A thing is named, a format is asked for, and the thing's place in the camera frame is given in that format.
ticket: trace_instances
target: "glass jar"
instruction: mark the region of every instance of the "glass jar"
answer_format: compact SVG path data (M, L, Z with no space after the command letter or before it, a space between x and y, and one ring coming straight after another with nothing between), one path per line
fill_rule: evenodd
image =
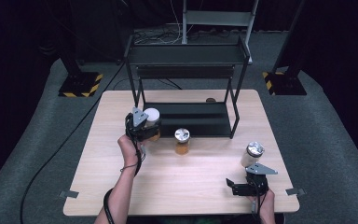
M179 155L187 154L190 145L190 132L181 128L175 132L175 152Z
M146 115L148 116L147 121L146 121L146 127L151 127L151 126L155 125L156 122L159 121L159 112L156 108L147 108L144 111L144 113L146 113ZM150 137L148 140L155 142L155 141L159 140L160 137L161 137L161 134L158 129L157 134Z
M246 147L246 151L242 155L241 164L248 167L256 163L264 153L264 147L258 142L251 142Z

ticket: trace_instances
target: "gray carpet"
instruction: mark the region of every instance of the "gray carpet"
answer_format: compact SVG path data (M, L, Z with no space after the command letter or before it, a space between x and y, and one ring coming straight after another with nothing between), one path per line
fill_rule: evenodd
M207 36L192 42L232 38ZM358 151L323 89L301 73L299 78L308 95L270 96L267 91L262 73L272 68L285 38L285 33L251 35L254 63L248 66L242 87L259 92L293 185L308 193L299 198L298 212L285 215L286 223L358 223ZM0 223L20 223L21 198L27 185L97 103L102 91L130 88L125 69L107 86L119 69L114 63L87 63L81 69L103 74L93 97L58 97L66 71L61 61L51 67L34 117L0 172ZM221 83L213 81L176 83L184 89L221 88ZM172 89L159 81L147 81L145 87ZM95 217L66 217L62 213L65 199L59 194L70 188L95 110L37 175L26 196L24 223L93 222Z

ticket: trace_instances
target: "jar with brown contents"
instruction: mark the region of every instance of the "jar with brown contents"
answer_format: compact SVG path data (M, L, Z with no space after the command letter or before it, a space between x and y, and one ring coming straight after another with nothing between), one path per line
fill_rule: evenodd
M183 128L176 130L175 144L175 152L179 155L185 155L189 150L190 132Z

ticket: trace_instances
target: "human hand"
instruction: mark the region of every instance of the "human hand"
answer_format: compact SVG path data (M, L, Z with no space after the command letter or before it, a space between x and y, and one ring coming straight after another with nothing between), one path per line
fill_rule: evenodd
M135 149L132 141L126 134L123 134L121 137L119 137L117 142L118 145L120 146L121 153L123 154L124 167L136 164L138 162L138 158L136 156L135 150L140 150L141 155L143 153L142 150L140 149L141 143L138 143L138 146Z
M256 202L256 209L258 209L258 201L255 196L247 196L251 202ZM260 208L260 218L263 224L275 224L274 202L275 193L269 189L266 194L260 197L262 203Z

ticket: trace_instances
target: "forearm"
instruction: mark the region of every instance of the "forearm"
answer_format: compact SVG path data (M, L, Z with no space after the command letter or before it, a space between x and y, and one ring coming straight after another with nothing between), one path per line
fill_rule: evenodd
M274 216L261 217L262 224L275 224Z
M109 196L109 211L115 224L124 224L127 221L135 170L136 167L124 169ZM108 223L106 213L103 209L98 215L95 223Z

